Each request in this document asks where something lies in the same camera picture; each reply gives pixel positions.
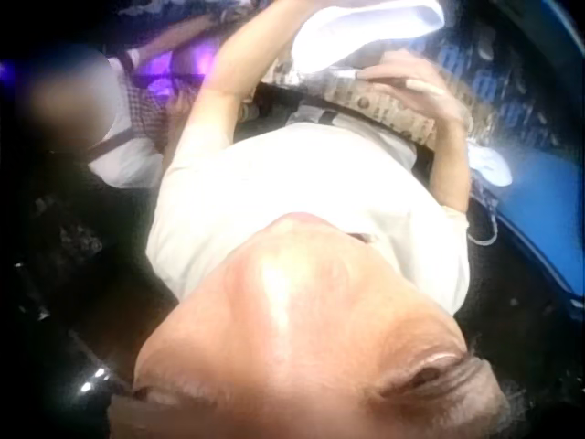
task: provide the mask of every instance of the man's right hand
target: man's right hand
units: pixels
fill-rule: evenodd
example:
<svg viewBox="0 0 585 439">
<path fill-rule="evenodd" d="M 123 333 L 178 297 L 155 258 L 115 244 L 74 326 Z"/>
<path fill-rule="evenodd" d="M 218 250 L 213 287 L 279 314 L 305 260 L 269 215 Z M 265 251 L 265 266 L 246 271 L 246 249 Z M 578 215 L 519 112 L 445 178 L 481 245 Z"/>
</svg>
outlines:
<svg viewBox="0 0 585 439">
<path fill-rule="evenodd" d="M 360 80 L 375 82 L 377 89 L 402 101 L 411 110 L 434 119 L 437 124 L 465 126 L 463 105 L 449 92 L 437 68 L 407 50 L 386 52 L 380 64 L 357 73 Z M 391 80 L 421 80 L 442 91 L 442 95 L 412 91 L 390 85 Z"/>
</svg>

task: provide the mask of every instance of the white t-shirt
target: white t-shirt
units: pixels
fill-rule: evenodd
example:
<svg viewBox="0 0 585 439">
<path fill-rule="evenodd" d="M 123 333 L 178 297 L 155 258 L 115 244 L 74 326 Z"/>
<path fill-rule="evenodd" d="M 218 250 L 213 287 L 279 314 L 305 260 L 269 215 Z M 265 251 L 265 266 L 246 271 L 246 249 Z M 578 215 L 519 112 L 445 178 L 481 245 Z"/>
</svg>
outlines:
<svg viewBox="0 0 585 439">
<path fill-rule="evenodd" d="M 160 188 L 146 254 L 179 300 L 252 234 L 292 212 L 365 234 L 395 270 L 453 314 L 469 285 L 467 220 L 442 208 L 387 145 L 295 123 L 233 146 L 187 127 Z"/>
<path fill-rule="evenodd" d="M 134 66 L 138 64 L 138 51 L 129 50 Z M 116 58 L 108 59 L 117 81 L 112 85 L 112 100 L 116 116 L 112 128 L 103 137 L 108 140 L 132 126 L 128 92 L 123 80 L 124 69 Z M 106 184 L 119 188 L 150 188 L 158 185 L 163 173 L 163 157 L 154 147 L 152 140 L 134 138 L 114 148 L 90 163 L 90 170 Z"/>
</svg>

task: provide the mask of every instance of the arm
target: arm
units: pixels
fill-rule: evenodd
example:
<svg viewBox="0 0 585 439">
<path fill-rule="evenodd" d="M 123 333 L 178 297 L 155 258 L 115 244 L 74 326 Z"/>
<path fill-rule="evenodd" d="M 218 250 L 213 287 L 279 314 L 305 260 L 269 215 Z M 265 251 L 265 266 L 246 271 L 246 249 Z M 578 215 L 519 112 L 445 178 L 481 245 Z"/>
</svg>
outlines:
<svg viewBox="0 0 585 439">
<path fill-rule="evenodd" d="M 138 48 L 138 66 L 170 50 L 175 50 L 215 25 L 211 15 L 197 16 L 171 26 L 151 42 Z"/>
<path fill-rule="evenodd" d="M 462 104 L 447 90 L 439 72 L 426 59 L 405 50 L 388 52 L 378 66 L 358 73 L 361 80 L 375 80 L 377 87 L 401 100 L 415 112 L 434 119 L 437 127 L 430 192 L 443 206 L 467 212 L 471 178 L 467 163 L 467 131 Z M 422 80 L 444 91 L 441 96 L 389 85 L 394 79 Z"/>
<path fill-rule="evenodd" d="M 192 126 L 205 125 L 232 142 L 241 100 L 258 84 L 304 21 L 323 4 L 318 0 L 277 0 L 236 32 L 216 56 L 184 135 Z M 184 138 L 183 142 L 191 144 Z"/>
<path fill-rule="evenodd" d="M 429 191 L 439 204 L 465 213 L 470 190 L 467 131 L 461 123 L 437 123 Z"/>
</svg>

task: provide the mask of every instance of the white cloth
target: white cloth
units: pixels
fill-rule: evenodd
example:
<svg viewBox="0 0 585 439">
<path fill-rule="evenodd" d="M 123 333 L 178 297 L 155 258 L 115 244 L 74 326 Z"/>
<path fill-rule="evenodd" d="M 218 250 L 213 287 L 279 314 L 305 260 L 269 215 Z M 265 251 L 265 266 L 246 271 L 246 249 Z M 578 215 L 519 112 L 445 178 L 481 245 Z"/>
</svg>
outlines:
<svg viewBox="0 0 585 439">
<path fill-rule="evenodd" d="M 422 37 L 445 26 L 436 0 L 391 0 L 327 7 L 309 18 L 292 44 L 294 67 L 313 73 L 373 41 Z"/>
<path fill-rule="evenodd" d="M 462 305 L 467 220 L 442 209 L 387 145 L 295 123 L 228 146 L 211 127 L 187 127 L 163 178 L 146 254 L 179 300 L 252 234 L 287 213 L 308 212 L 367 235 L 447 312 Z"/>
<path fill-rule="evenodd" d="M 129 50 L 134 66 L 138 65 L 138 51 Z M 112 128 L 103 137 L 110 139 L 131 127 L 128 93 L 124 85 L 124 69 L 116 58 L 108 59 L 116 75 L 110 90 L 115 102 L 116 116 Z M 148 138 L 134 138 L 92 161 L 90 170 L 107 185 L 118 188 L 151 188 L 158 185 L 163 174 L 163 157 Z"/>
</svg>

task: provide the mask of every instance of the man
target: man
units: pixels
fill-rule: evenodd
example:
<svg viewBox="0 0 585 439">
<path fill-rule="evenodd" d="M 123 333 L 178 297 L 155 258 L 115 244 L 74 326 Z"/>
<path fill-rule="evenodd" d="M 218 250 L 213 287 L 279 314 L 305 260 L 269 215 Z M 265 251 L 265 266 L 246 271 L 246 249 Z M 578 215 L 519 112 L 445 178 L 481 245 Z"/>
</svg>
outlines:
<svg viewBox="0 0 585 439">
<path fill-rule="evenodd" d="M 303 21 L 364 3 L 277 0 L 218 53 L 147 249 L 179 305 L 141 349 L 135 398 L 112 401 L 113 438 L 470 439 L 497 425 L 505 397 L 452 318 L 469 280 L 459 103 L 380 85 L 439 126 L 430 194 L 385 151 L 396 139 L 337 117 L 230 145 L 240 100 Z M 445 90 L 422 59 L 384 60 L 360 79 Z"/>
<path fill-rule="evenodd" d="M 188 19 L 107 60 L 75 46 L 48 54 L 39 63 L 41 69 L 32 73 L 29 108 L 51 149 L 73 153 L 112 187 L 156 187 L 168 137 L 173 137 L 177 123 L 148 90 L 133 84 L 131 76 L 217 23 L 212 15 Z"/>
</svg>

